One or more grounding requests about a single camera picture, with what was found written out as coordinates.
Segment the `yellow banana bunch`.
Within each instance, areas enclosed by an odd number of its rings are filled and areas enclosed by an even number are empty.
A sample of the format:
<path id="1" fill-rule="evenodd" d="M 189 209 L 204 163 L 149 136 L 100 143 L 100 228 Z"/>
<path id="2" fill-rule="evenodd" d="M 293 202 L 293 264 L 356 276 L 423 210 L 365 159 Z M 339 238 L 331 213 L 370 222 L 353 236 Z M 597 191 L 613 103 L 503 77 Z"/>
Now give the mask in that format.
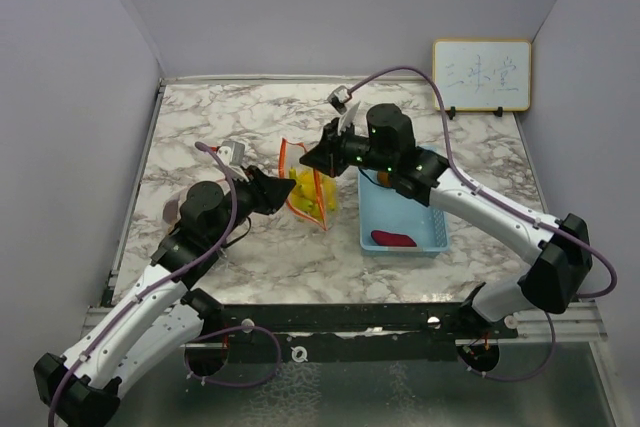
<path id="1" fill-rule="evenodd" d="M 288 197 L 288 206 L 296 215 L 324 225 L 338 209 L 336 182 L 308 168 L 291 167 L 287 174 L 289 179 L 296 181 L 296 187 Z"/>

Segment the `clear zip bag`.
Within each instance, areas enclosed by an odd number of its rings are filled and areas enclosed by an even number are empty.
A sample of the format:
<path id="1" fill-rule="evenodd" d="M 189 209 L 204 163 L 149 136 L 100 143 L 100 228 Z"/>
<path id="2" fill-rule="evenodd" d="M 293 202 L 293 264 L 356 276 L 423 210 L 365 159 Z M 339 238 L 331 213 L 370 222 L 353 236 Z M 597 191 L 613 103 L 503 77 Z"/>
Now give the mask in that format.
<path id="1" fill-rule="evenodd" d="M 196 221 L 196 203 L 193 200 L 192 190 L 195 185 L 183 188 L 173 194 L 163 205 L 162 222 L 167 230 L 171 230 L 182 218 L 187 223 L 193 224 Z"/>
<path id="2" fill-rule="evenodd" d="M 295 181 L 286 206 L 299 221 L 311 223 L 327 231 L 338 212 L 337 184 L 334 178 L 301 164 L 300 159 L 307 152 L 308 148 L 302 142 L 281 140 L 279 177 Z"/>

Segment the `light blue plastic basket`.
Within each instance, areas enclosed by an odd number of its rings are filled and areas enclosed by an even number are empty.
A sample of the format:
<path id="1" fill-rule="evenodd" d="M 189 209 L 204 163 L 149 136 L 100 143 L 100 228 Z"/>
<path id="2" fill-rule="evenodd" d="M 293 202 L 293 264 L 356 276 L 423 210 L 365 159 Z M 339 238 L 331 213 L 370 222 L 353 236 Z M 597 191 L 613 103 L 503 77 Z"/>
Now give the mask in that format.
<path id="1" fill-rule="evenodd" d="M 375 179 L 374 170 L 358 173 L 359 241 L 369 256 L 436 257 L 450 249 L 446 214 L 407 199 Z M 381 231 L 406 236 L 415 246 L 382 245 L 372 233 Z"/>

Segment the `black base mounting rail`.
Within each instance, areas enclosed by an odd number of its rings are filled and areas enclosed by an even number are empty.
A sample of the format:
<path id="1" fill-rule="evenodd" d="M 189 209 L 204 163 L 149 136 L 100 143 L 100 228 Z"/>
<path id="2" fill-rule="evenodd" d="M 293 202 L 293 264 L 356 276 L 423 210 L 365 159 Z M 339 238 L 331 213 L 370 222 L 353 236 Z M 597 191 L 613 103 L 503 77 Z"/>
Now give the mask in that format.
<path id="1" fill-rule="evenodd" d="M 514 339 L 504 321 L 477 322 L 456 302 L 227 304 L 207 311 L 199 363 L 453 361 L 466 342 Z"/>

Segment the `small framed whiteboard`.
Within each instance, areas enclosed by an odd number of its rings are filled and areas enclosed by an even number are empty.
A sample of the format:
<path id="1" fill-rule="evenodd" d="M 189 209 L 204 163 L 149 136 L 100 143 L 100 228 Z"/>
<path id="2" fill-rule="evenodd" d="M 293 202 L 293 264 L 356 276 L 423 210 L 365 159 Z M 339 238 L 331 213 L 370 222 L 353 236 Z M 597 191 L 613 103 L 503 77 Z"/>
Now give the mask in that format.
<path id="1" fill-rule="evenodd" d="M 532 45 L 521 39 L 439 39 L 432 76 L 450 118 L 460 112 L 524 112 L 531 105 Z"/>

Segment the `magenta sweet potato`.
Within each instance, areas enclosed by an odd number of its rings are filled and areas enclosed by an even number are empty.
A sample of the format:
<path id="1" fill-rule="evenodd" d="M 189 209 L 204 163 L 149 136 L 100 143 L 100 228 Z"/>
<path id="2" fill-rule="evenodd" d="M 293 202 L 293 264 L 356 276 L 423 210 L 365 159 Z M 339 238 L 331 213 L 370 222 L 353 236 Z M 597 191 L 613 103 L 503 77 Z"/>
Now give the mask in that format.
<path id="1" fill-rule="evenodd" d="M 376 245 L 381 247 L 414 248 L 417 246 L 417 243 L 406 234 L 373 230 L 370 233 L 370 237 Z"/>

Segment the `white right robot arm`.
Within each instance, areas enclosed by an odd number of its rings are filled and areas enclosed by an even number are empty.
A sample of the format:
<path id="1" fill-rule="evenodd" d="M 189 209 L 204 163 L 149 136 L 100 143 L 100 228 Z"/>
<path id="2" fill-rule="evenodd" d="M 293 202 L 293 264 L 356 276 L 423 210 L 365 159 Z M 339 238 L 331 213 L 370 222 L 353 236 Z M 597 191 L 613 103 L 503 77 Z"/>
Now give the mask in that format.
<path id="1" fill-rule="evenodd" d="M 521 274 L 476 287 L 465 299 L 459 325 L 467 336 L 481 338 L 515 312 L 566 311 L 593 265 L 581 218 L 570 214 L 560 220 L 529 210 L 460 178 L 444 156 L 417 145 L 411 119 L 394 104 L 371 107 L 366 123 L 368 133 L 360 136 L 350 112 L 333 119 L 318 144 L 301 156 L 301 164 L 329 177 L 350 166 L 385 173 L 399 195 L 470 223 L 528 266 Z"/>

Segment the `clear zip top bag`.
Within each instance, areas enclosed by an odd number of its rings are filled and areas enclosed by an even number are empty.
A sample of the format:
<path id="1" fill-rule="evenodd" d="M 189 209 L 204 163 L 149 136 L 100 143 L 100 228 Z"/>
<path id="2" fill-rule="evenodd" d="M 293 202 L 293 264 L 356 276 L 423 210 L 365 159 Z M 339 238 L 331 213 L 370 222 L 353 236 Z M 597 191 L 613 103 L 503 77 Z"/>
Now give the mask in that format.
<path id="1" fill-rule="evenodd" d="M 196 221 L 196 203 L 193 200 L 192 190 L 195 185 L 183 188 L 173 194 L 163 205 L 162 222 L 167 230 L 171 230 L 182 218 L 187 223 L 193 224 Z"/>

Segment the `brown kiwi fruit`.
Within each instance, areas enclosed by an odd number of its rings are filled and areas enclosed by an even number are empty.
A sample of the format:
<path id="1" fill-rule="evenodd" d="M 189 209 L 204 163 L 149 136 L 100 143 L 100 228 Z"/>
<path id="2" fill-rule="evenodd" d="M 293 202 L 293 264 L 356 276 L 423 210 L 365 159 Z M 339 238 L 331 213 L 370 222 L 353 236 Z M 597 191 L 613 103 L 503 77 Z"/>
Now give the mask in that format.
<path id="1" fill-rule="evenodd" d="M 385 188 L 391 187 L 391 179 L 388 172 L 378 172 L 376 178 L 379 185 Z"/>

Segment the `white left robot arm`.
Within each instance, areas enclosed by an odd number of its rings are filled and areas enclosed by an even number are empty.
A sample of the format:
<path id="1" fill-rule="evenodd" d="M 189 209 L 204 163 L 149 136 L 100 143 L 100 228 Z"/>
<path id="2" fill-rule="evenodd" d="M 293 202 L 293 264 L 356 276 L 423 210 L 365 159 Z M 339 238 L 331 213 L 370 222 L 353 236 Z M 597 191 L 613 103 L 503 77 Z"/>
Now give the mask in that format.
<path id="1" fill-rule="evenodd" d="M 251 214 L 271 215 L 285 203 L 292 179 L 245 168 L 227 189 L 201 181 L 177 202 L 177 220 L 121 301 L 61 355 L 34 367 L 48 423 L 105 426 L 124 396 L 166 356 L 192 339 L 214 339 L 221 318 L 191 288 L 217 262 L 228 235 Z"/>

